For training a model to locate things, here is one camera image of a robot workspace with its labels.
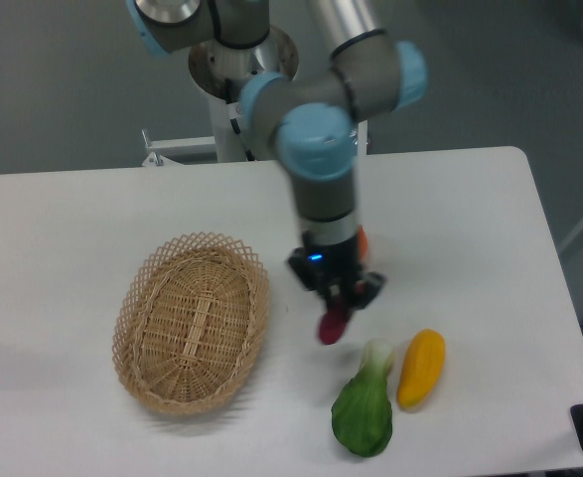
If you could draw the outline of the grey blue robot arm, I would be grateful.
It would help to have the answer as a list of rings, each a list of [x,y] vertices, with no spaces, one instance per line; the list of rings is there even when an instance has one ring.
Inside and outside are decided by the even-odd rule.
[[[364,269],[358,239],[356,147],[361,122],[420,99],[421,51],[392,42],[368,1],[312,1],[329,68],[307,79],[283,73],[265,1],[130,1],[146,48],[169,55],[207,47],[207,68],[238,106],[246,153],[278,161],[293,191],[301,245],[289,265],[328,309],[368,306],[384,285]]]

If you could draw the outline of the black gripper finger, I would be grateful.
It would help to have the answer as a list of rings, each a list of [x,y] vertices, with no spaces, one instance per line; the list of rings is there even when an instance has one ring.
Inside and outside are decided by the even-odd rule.
[[[326,304],[331,302],[332,276],[325,247],[296,247],[287,258],[287,263],[308,291],[316,292]]]
[[[355,310],[365,309],[380,293],[386,277],[375,271],[362,270],[346,284],[347,303]]]

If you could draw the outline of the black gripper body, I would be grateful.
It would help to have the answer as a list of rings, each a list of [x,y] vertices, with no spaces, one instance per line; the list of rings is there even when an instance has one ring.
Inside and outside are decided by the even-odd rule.
[[[327,249],[331,285],[337,285],[340,292],[346,297],[346,284],[362,271],[362,261],[359,257],[358,231],[344,241],[335,244],[318,244],[312,232],[304,231],[301,234],[302,245],[305,248],[322,246]]]

